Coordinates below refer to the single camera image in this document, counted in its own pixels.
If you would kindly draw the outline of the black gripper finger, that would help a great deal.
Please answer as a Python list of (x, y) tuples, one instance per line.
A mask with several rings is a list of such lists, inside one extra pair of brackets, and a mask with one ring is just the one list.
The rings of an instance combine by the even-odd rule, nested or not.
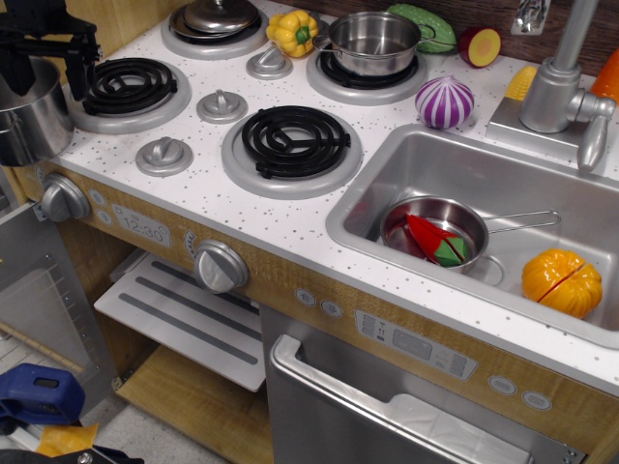
[(81, 101), (86, 97), (94, 82), (97, 50), (68, 51), (65, 63), (66, 76), (73, 98)]
[(20, 96), (26, 95), (36, 80), (30, 58), (7, 49), (1, 50), (1, 75), (10, 89)]

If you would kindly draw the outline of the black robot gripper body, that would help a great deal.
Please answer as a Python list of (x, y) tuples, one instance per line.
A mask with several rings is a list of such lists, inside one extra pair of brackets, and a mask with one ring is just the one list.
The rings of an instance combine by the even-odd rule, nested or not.
[(100, 58), (97, 26), (69, 14), (65, 1), (4, 1), (1, 49), (22, 55)]

